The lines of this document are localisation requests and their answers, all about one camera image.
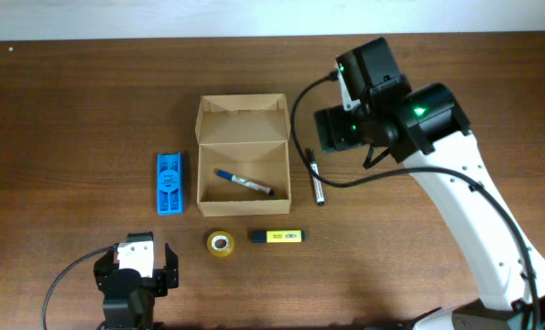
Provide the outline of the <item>blue whiteboard marker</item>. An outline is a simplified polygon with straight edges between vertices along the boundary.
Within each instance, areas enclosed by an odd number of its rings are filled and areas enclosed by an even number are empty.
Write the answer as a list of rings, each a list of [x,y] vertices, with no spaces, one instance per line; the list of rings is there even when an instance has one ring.
[[[215,171],[215,174],[223,179],[228,180],[229,182],[233,182],[239,185],[242,185],[250,190],[257,191],[259,193],[264,193],[267,196],[273,196],[275,194],[275,191],[272,188],[269,188],[267,186],[263,186],[259,183],[250,181],[248,179],[245,179],[243,177],[234,175],[230,172],[227,172],[225,170],[217,169]]]

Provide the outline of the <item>yellow highlighter with dark cap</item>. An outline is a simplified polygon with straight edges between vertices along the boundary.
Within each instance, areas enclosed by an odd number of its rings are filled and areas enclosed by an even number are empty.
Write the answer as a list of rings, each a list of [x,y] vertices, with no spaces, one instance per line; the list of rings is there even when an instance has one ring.
[[[302,230],[264,230],[253,231],[250,235],[252,243],[301,243],[305,240]]]

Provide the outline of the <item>black whiteboard marker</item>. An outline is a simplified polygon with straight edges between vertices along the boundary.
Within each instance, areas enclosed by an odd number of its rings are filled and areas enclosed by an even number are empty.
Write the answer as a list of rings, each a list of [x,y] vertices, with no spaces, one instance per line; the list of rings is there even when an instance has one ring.
[[[311,170],[315,174],[319,174],[318,164],[316,162],[313,150],[310,149],[310,148],[307,148],[306,153],[307,153],[307,156],[308,156],[309,164],[311,166]],[[324,194],[323,194],[323,190],[322,190],[322,182],[319,181],[314,175],[311,176],[311,179],[312,179],[313,190],[314,190],[314,193],[315,193],[316,204],[318,206],[324,206],[325,205],[325,198],[324,198]]]

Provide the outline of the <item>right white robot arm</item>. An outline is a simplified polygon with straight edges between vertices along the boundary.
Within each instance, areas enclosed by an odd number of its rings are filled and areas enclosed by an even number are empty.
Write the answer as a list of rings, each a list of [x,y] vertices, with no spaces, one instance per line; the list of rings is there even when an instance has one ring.
[[[545,258],[510,213],[452,92],[413,88],[383,38],[340,55],[332,77],[342,104],[316,115],[327,152],[382,149],[429,195],[463,252],[478,290],[408,329],[545,329]]]

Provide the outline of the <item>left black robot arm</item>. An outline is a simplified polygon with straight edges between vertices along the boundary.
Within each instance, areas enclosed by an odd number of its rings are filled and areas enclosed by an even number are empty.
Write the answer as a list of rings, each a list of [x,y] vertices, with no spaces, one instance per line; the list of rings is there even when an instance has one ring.
[[[155,300],[179,287],[179,259],[165,246],[165,265],[156,269],[154,235],[130,233],[109,247],[93,266],[97,288],[104,295],[103,329],[166,330],[154,319]]]

